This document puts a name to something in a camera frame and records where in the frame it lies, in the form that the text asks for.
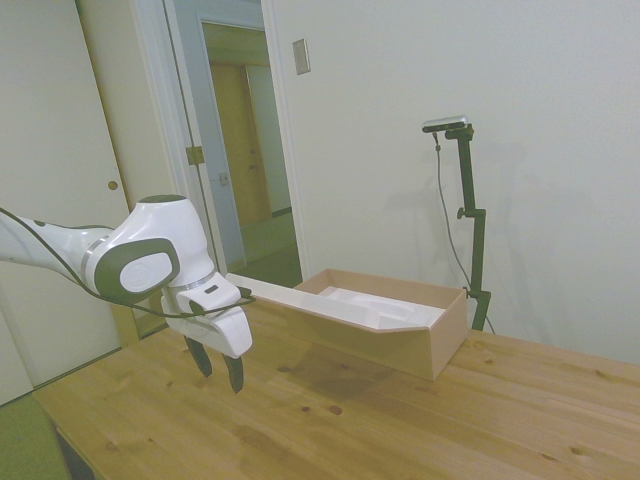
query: open box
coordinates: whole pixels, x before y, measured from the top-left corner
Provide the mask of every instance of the open box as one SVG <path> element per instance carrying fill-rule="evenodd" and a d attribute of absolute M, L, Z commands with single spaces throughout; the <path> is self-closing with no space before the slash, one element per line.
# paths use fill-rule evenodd
<path fill-rule="evenodd" d="M 459 288 L 325 270 L 294 289 L 229 274 L 283 305 L 295 337 L 435 380 L 468 334 Z"/>

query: floor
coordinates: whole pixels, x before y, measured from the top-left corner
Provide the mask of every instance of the floor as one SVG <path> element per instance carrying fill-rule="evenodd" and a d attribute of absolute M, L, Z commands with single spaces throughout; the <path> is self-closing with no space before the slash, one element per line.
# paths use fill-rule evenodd
<path fill-rule="evenodd" d="M 283 287 L 302 282 L 290 213 L 242 227 L 242 240 L 248 264 L 233 273 Z"/>
<path fill-rule="evenodd" d="M 0 407 L 0 478 L 71 478 L 51 423 L 31 394 Z"/>

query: white foam insert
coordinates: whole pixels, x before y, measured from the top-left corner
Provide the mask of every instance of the white foam insert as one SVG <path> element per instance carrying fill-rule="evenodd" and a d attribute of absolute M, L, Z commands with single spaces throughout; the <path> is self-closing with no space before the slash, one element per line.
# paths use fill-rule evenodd
<path fill-rule="evenodd" d="M 337 287 L 327 287 L 318 295 L 375 310 L 380 314 L 379 326 L 385 324 L 391 326 L 391 324 L 396 325 L 397 322 L 402 322 L 420 327 L 431 327 L 445 311 L 443 308 L 394 300 Z"/>

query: switch plate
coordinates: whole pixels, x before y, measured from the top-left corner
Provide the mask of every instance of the switch plate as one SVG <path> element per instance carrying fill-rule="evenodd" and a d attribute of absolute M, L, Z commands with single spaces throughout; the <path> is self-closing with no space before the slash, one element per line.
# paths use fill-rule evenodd
<path fill-rule="evenodd" d="M 309 64 L 309 51 L 307 50 L 307 39 L 303 38 L 293 42 L 293 58 L 296 62 L 296 72 L 298 75 L 311 71 Z"/>

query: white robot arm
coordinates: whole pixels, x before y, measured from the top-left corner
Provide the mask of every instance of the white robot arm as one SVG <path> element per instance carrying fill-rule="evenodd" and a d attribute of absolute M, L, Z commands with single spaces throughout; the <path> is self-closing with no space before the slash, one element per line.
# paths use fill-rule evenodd
<path fill-rule="evenodd" d="M 0 213 L 0 260 L 54 270 L 121 305 L 133 306 L 162 289 L 167 323 L 185 336 L 202 373 L 211 373 L 204 344 L 223 354 L 232 387 L 242 388 L 240 357 L 252 340 L 244 311 L 235 305 L 250 297 L 216 271 L 188 199 L 145 198 L 115 230 L 67 228 Z"/>

